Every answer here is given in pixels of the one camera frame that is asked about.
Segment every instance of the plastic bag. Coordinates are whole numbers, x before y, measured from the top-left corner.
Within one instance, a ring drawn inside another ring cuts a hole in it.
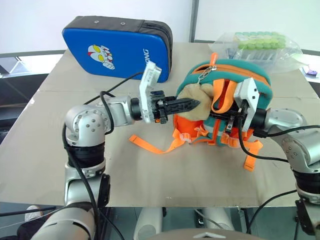
[[[221,59],[238,59],[262,67],[266,72],[284,73],[306,66],[297,43],[278,32],[227,32],[209,44]]]

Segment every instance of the blue pouch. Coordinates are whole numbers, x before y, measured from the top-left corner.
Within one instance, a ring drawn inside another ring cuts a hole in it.
[[[77,16],[63,29],[62,36],[75,59],[90,74],[127,78],[143,72],[146,63],[152,61],[162,69],[158,82],[168,79],[173,37],[164,22]]]

